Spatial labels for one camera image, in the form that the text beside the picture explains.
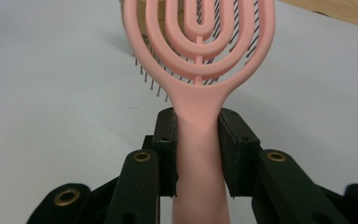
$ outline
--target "wooden surface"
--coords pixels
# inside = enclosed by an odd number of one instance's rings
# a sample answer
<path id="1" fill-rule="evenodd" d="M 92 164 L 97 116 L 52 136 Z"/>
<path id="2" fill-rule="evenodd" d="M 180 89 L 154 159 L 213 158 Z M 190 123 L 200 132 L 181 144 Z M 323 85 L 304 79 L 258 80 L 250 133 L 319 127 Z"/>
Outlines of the wooden surface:
<path id="1" fill-rule="evenodd" d="M 281 0 L 296 7 L 358 25 L 358 0 Z"/>

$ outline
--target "gold grommet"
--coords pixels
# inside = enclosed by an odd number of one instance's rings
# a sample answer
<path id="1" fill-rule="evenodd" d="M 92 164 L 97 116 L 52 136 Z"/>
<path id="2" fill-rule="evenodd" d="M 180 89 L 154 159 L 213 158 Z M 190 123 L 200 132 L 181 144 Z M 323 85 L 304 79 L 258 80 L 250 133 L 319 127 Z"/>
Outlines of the gold grommet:
<path id="1" fill-rule="evenodd" d="M 150 160 L 150 154 L 146 152 L 138 152 L 133 156 L 133 158 L 136 161 L 148 161 Z"/>
<path id="2" fill-rule="evenodd" d="M 279 152 L 270 152 L 267 157 L 272 161 L 286 161 L 286 157 Z"/>
<path id="3" fill-rule="evenodd" d="M 54 197 L 54 203 L 57 206 L 66 206 L 68 204 L 74 203 L 80 197 L 80 191 L 78 189 L 65 189 L 58 193 Z"/>

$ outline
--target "hairbrush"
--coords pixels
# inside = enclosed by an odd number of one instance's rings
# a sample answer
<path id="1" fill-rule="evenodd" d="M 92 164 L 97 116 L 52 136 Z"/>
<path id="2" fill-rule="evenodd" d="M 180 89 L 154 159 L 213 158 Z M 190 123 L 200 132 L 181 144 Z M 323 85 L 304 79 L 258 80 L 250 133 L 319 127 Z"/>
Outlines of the hairbrush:
<path id="1" fill-rule="evenodd" d="M 139 0 L 124 1 L 124 27 L 141 69 L 153 78 L 152 86 L 159 84 L 158 92 L 165 90 L 177 117 L 172 223 L 229 223 L 218 115 L 269 51 L 273 0 L 184 0 L 182 6 L 178 0 L 141 1 L 143 12 Z M 139 13 L 145 15 L 147 43 Z"/>

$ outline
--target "screw hole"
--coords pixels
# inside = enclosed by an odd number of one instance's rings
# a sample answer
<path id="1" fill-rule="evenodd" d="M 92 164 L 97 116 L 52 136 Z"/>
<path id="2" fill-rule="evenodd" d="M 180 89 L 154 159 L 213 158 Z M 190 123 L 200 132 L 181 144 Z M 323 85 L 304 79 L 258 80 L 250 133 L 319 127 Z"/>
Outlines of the screw hole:
<path id="1" fill-rule="evenodd" d="M 65 189 L 54 197 L 54 203 L 57 206 L 66 206 L 74 203 L 79 198 L 79 196 L 80 191 L 78 189 Z"/>
<path id="2" fill-rule="evenodd" d="M 327 215 L 319 212 L 312 213 L 312 219 L 317 223 L 321 224 L 331 224 L 331 219 Z"/>
<path id="3" fill-rule="evenodd" d="M 121 219 L 123 224 L 135 224 L 137 221 L 138 216 L 133 212 L 124 214 L 123 218 Z"/>
<path id="4" fill-rule="evenodd" d="M 150 160 L 150 154 L 145 152 L 138 152 L 133 156 L 133 158 L 136 161 L 148 161 Z"/>
<path id="5" fill-rule="evenodd" d="M 279 152 L 270 152 L 267 157 L 272 161 L 286 161 L 286 157 Z"/>

